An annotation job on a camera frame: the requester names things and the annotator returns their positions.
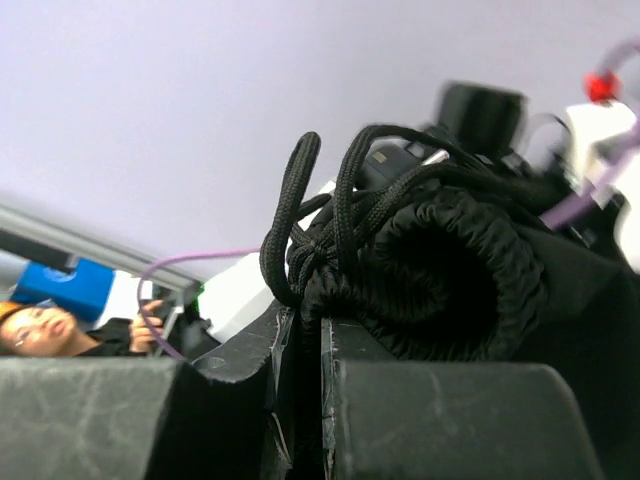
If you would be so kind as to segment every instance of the woman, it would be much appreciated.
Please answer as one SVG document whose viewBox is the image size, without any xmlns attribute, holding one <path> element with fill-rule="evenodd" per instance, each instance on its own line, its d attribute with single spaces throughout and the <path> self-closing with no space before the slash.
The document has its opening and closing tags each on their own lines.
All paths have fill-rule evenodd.
<svg viewBox="0 0 640 480">
<path fill-rule="evenodd" d="M 150 302 L 151 314 L 162 300 Z M 162 320 L 151 318 L 162 333 Z M 145 356 L 154 338 L 142 316 L 112 318 L 99 330 L 84 332 L 76 318 L 55 305 L 0 302 L 0 354 L 24 357 Z"/>
</svg>

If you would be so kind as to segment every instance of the eyeglasses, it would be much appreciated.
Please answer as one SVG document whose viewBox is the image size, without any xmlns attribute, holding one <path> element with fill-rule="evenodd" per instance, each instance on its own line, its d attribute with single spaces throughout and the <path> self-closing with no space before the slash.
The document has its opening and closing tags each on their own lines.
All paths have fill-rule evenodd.
<svg viewBox="0 0 640 480">
<path fill-rule="evenodd" d="M 30 317 L 38 318 L 44 310 L 47 308 L 55 308 L 57 305 L 53 300 L 44 300 L 36 303 L 34 309 L 30 314 Z M 28 327 L 20 327 L 13 336 L 13 344 L 15 347 L 20 347 L 29 339 L 29 336 L 33 332 L 33 324 Z"/>
</svg>

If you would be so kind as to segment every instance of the blue object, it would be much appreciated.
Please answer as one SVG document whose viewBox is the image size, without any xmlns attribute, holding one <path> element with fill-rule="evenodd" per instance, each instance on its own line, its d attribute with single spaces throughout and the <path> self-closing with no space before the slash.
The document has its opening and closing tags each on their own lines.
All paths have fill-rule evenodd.
<svg viewBox="0 0 640 480">
<path fill-rule="evenodd" d="M 70 274 L 38 263 L 29 263 L 11 296 L 22 304 L 51 299 L 78 320 L 94 323 L 104 311 L 115 272 L 103 265 L 81 259 Z"/>
</svg>

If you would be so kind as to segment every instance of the white plastic part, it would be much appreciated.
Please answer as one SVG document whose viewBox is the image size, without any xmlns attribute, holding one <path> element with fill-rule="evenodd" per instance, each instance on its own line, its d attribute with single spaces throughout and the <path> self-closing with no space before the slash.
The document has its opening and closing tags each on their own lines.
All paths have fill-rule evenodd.
<svg viewBox="0 0 640 480">
<path fill-rule="evenodd" d="M 629 131 L 636 117 L 620 102 L 574 105 L 567 108 L 567 115 L 573 136 L 568 160 L 580 189 L 586 182 L 597 181 L 609 168 L 604 159 L 598 158 L 594 144 Z M 595 200 L 604 206 L 613 192 L 624 195 L 627 203 L 620 212 L 613 235 L 631 268 L 640 273 L 640 149 L 632 154 L 634 159 L 625 171 Z"/>
<path fill-rule="evenodd" d="M 331 193 L 335 186 L 329 182 L 318 193 Z M 302 228 L 308 228 L 316 214 L 304 218 Z M 211 320 L 207 333 L 224 343 L 262 314 L 273 299 L 260 272 L 259 254 L 252 253 L 205 283 L 198 306 L 200 316 Z"/>
<path fill-rule="evenodd" d="M 589 177 L 597 175 L 597 172 L 591 171 L 598 168 L 595 143 L 629 131 L 636 117 L 621 102 L 583 103 L 571 105 L 566 111 L 572 138 L 567 156 L 568 166 L 574 187 L 581 191 Z"/>
</svg>

